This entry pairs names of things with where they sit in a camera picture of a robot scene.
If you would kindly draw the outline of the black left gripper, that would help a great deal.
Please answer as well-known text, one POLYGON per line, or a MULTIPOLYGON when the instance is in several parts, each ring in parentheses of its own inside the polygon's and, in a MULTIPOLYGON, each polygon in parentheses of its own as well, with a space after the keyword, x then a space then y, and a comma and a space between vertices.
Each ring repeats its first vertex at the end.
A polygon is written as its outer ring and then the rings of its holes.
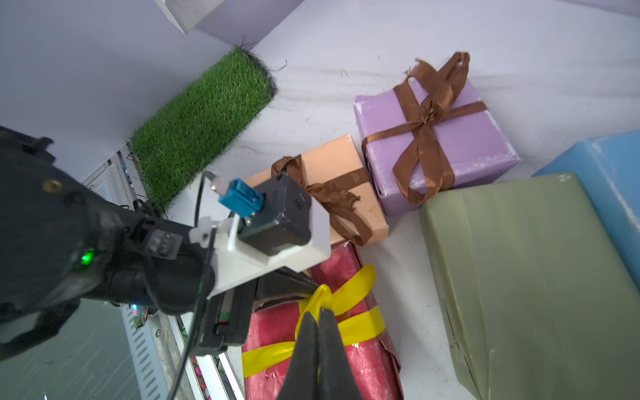
POLYGON ((193 312, 192 356, 245 344, 249 287, 228 321, 221 298, 210 296, 213 230, 190 239, 188 226, 110 203, 57 169, 50 143, 1 130, 1 322, 36 316, 30 330, 2 341, 1 355, 55 337, 84 298, 193 312))

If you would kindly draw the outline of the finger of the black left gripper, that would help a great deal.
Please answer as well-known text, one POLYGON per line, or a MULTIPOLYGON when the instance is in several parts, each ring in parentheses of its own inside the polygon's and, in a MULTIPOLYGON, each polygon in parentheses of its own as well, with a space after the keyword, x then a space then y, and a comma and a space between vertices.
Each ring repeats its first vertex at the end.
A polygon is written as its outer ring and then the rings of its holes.
POLYGON ((319 285, 306 273, 279 268, 256 280, 253 310, 264 310, 285 303, 298 303, 311 298, 319 285))

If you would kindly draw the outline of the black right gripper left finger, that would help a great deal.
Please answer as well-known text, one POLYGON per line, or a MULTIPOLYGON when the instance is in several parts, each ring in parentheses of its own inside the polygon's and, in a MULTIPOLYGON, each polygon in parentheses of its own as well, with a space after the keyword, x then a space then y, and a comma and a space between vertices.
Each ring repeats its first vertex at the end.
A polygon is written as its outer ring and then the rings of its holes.
POLYGON ((318 399, 318 339, 318 324, 311 313, 305 313, 277 400, 318 399))

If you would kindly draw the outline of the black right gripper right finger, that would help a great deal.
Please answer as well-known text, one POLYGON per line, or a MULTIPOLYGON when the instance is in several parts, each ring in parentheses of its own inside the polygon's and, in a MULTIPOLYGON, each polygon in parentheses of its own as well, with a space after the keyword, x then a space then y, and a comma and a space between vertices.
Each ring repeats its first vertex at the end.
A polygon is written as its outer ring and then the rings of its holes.
POLYGON ((355 382, 335 315, 322 309, 318 326, 320 399, 363 400, 355 382))

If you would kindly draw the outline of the red gift box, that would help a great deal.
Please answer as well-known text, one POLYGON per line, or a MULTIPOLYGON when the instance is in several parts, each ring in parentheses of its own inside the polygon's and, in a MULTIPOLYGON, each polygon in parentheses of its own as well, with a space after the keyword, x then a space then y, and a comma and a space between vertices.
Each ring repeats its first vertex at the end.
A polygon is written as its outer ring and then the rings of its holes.
MULTIPOLYGON (((310 268, 308 275, 318 285, 326 284, 332 291, 339 289, 346 281, 355 275, 362 264, 358 250, 353 243, 342 243, 333 247, 332 256, 327 261, 310 268)), ((258 331, 258 338, 267 341, 283 339, 284 332, 263 320, 268 315, 281 317, 286 306, 297 303, 285 303, 274 308, 268 308, 255 313, 251 318, 250 331, 258 331)), ((364 313, 370 308, 378 306, 372 293, 352 310, 353 315, 364 313)), ((338 323, 345 316, 337 317, 338 323)), ((259 343, 248 343, 243 351, 258 347, 259 343)), ((365 399, 401 399, 402 385, 398 377, 400 363, 393 343, 385 330, 380 336, 355 346, 345 346, 346 355, 363 398, 365 399)), ((275 399, 283 386, 290 359, 277 364, 257 375, 244 378, 245 396, 248 399, 275 399)))

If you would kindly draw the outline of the green gift box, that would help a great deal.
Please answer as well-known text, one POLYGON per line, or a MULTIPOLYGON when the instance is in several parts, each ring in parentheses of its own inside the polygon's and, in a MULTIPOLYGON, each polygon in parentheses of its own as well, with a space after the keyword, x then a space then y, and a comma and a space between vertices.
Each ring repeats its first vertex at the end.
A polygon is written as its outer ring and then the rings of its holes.
POLYGON ((577 175, 439 193, 420 220, 475 398, 638 398, 639 291, 577 175))

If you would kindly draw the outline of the light blue gift box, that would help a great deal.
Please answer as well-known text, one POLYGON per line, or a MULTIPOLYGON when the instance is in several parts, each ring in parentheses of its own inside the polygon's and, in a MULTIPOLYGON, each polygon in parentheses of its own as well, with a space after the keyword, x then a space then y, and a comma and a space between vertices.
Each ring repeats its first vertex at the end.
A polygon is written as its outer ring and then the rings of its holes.
POLYGON ((581 140, 534 174, 575 173, 639 283, 639 132, 581 140))

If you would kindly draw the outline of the yellow ribbon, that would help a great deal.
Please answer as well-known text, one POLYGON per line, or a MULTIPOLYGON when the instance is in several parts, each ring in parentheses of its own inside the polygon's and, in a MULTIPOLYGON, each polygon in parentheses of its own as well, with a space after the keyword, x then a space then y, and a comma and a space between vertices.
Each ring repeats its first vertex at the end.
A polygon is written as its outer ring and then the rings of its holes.
POLYGON ((338 323, 338 330, 346 347, 380 336, 386 330, 386 323, 378 306, 364 313, 352 314, 352 310, 364 302, 371 293, 376 280, 375 267, 366 265, 336 291, 322 284, 309 300, 286 306, 283 316, 278 317, 272 314, 264 317, 264 321, 277 326, 284 332, 284 338, 263 341, 258 338, 257 330, 251 330, 248 343, 260 345, 255 349, 243 351, 243 376, 249 378, 290 359, 293 356, 303 317, 308 313, 314 320, 319 319, 320 311, 323 309, 331 310, 339 318, 345 316, 346 318, 338 323))

